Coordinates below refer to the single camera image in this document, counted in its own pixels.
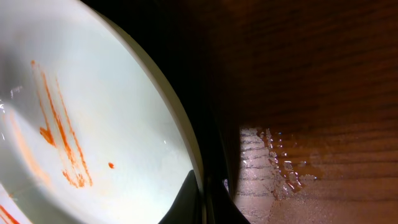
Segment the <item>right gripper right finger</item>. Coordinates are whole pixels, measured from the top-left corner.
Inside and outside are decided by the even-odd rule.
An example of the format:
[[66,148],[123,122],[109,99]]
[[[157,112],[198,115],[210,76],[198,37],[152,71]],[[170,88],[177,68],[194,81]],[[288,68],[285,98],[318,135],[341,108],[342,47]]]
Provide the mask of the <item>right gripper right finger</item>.
[[221,181],[206,181],[206,215],[209,224],[249,224],[235,206]]

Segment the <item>light green plate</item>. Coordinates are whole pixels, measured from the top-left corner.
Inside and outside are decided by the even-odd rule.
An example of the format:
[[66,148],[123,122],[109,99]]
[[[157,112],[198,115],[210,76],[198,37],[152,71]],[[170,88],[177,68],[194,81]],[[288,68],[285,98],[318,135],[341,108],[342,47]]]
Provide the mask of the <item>light green plate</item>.
[[151,72],[103,16],[1,2],[2,223],[159,223],[194,166]]

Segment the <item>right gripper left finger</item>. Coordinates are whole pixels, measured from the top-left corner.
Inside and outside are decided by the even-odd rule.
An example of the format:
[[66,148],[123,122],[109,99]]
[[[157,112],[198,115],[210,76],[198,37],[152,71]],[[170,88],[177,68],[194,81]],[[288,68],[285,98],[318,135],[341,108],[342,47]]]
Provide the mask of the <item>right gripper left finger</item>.
[[188,172],[170,210],[159,224],[202,224],[201,198],[193,170]]

